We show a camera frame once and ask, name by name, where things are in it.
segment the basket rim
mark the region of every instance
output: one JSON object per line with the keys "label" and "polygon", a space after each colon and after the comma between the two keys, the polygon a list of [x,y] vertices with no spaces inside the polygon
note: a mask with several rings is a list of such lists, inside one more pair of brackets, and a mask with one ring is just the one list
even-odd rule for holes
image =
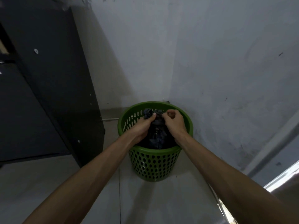
{"label": "basket rim", "polygon": [[[122,118],[124,117],[124,115],[131,109],[131,108],[134,108],[140,104],[148,104],[148,103],[158,103],[158,104],[165,104],[166,102],[162,102],[162,101],[146,101],[146,102],[140,102],[140,103],[137,103],[135,105],[132,105],[130,107],[128,107],[123,113],[122,115],[120,116],[120,118],[118,119],[118,123],[117,123],[117,128],[118,128],[118,135],[119,136],[122,136],[124,134],[124,132],[122,131],[122,127],[121,127],[121,120]],[[189,126],[190,126],[190,129],[189,129],[189,132],[188,134],[190,136],[193,136],[193,123],[190,119],[190,117],[187,115],[186,112],[184,112],[182,109],[178,108],[177,106],[173,105],[173,104],[169,104],[167,103],[167,105],[170,105],[173,107],[173,109],[177,109],[179,112],[183,113],[188,122],[189,122]],[[177,151],[180,151],[181,150],[181,147],[179,147],[178,145],[174,146],[174,147],[171,147],[171,148],[166,148],[166,149],[151,149],[151,148],[144,148],[144,147],[141,147],[141,146],[138,146],[138,145],[134,145],[132,148],[138,150],[139,152],[142,151],[144,152],[145,154],[153,154],[153,155],[157,155],[157,154],[169,154],[169,153],[173,153],[173,152],[177,152]]]}

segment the right hand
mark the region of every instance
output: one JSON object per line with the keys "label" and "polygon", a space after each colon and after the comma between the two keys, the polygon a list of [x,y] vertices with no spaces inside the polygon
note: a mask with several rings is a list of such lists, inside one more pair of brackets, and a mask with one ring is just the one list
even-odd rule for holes
{"label": "right hand", "polygon": [[178,110],[169,109],[167,112],[163,113],[163,118],[165,124],[169,129],[169,132],[172,134],[176,143],[178,144],[178,139],[181,136],[184,136],[187,133],[184,118]]}

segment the gray floor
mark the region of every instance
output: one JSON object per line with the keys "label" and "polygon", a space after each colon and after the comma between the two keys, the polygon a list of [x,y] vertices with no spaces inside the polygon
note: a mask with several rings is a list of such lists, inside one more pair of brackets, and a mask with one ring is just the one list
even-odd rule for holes
{"label": "gray floor", "polygon": [[[104,148],[118,138],[117,121],[105,122]],[[0,169],[1,223],[21,223],[79,170],[72,156],[5,165]],[[82,223],[226,223],[203,177],[181,152],[172,174],[141,180],[126,156]]]}

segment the plastic basket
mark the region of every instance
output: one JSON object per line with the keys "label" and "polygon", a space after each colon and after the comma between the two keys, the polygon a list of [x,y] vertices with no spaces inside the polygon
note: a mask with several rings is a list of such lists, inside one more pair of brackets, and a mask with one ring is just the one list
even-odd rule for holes
{"label": "plastic basket", "polygon": [[[177,109],[184,117],[187,132],[193,135],[193,124],[189,116],[180,108],[165,102],[149,101],[142,102],[129,107],[118,120],[118,134],[121,136],[131,128],[137,120],[144,116],[146,108]],[[180,154],[181,148],[177,145],[167,149],[149,149],[134,145],[129,151],[129,156],[135,173],[142,179],[150,182],[157,182],[165,179],[172,171],[174,164]]]}

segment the left hand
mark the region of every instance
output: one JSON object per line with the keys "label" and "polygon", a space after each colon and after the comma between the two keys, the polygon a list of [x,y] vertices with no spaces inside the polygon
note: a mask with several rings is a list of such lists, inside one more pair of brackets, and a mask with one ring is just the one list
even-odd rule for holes
{"label": "left hand", "polygon": [[131,135],[133,137],[132,146],[139,143],[146,137],[150,124],[155,120],[156,115],[156,113],[153,113],[153,115],[148,119],[141,117],[134,126],[125,132],[125,134]]}

